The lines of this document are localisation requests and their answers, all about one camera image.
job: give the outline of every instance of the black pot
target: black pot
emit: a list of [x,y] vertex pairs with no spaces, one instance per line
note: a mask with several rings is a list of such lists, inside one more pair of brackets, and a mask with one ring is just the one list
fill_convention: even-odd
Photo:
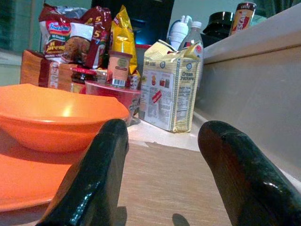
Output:
[[208,25],[203,30],[203,33],[224,39],[229,35],[233,18],[234,14],[231,12],[213,13],[209,17]]

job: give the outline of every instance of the bottle cap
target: bottle cap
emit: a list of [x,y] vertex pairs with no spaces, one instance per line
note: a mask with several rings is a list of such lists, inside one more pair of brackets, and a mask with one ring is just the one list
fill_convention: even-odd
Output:
[[193,21],[191,26],[192,26],[192,27],[201,28],[202,23],[199,22],[199,21]]
[[186,16],[185,17],[185,23],[187,24],[190,20],[192,20],[191,16]]
[[185,21],[185,16],[183,15],[183,16],[181,17],[181,22],[184,23],[184,21]]

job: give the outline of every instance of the snack bag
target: snack bag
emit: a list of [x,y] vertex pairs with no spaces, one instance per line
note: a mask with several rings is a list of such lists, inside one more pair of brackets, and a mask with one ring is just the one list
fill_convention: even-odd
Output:
[[202,52],[200,43],[176,51],[159,40],[144,53],[140,119],[168,131],[190,131]]
[[89,68],[96,69],[102,66],[106,47],[109,45],[109,36],[112,23],[111,12],[108,8],[96,6],[89,9],[82,17],[84,24],[94,27],[90,40],[90,49],[83,63]]
[[127,9],[123,5],[112,22],[110,46],[111,50],[133,55],[129,65],[129,72],[133,74],[137,68],[134,33]]
[[89,68],[102,64],[112,21],[108,8],[97,6],[87,11],[45,4],[39,21],[46,59],[83,63]]

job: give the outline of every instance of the nutrition label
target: nutrition label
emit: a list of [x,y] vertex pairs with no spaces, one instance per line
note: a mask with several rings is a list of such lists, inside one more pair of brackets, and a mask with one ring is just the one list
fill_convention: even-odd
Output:
[[189,107],[189,98],[191,94],[191,87],[180,87],[178,93],[178,110],[177,121],[186,120],[186,115]]

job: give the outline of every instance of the plastic bottle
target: plastic bottle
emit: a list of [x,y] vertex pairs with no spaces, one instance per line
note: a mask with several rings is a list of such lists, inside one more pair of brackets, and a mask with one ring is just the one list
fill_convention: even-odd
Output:
[[199,21],[193,21],[191,25],[191,30],[189,34],[183,39],[182,43],[180,44],[178,50],[182,50],[185,47],[191,46],[194,43],[201,42],[203,46],[203,41],[201,38],[201,26],[202,23]]
[[175,48],[178,49],[183,39],[187,36],[189,27],[188,22],[191,20],[190,16],[182,16],[181,20],[176,21],[170,28],[169,42]]
[[198,89],[199,89],[201,79],[202,79],[203,64],[204,64],[204,47],[203,47],[203,41],[201,38],[201,26],[202,26],[201,22],[193,21],[189,34],[184,38],[184,40],[182,41],[182,43],[180,44],[180,47],[178,49],[178,50],[182,50],[185,47],[188,47],[197,42],[200,42],[201,47],[202,47],[202,53],[201,53],[201,68],[200,68],[200,73],[199,73],[199,77],[198,77]]

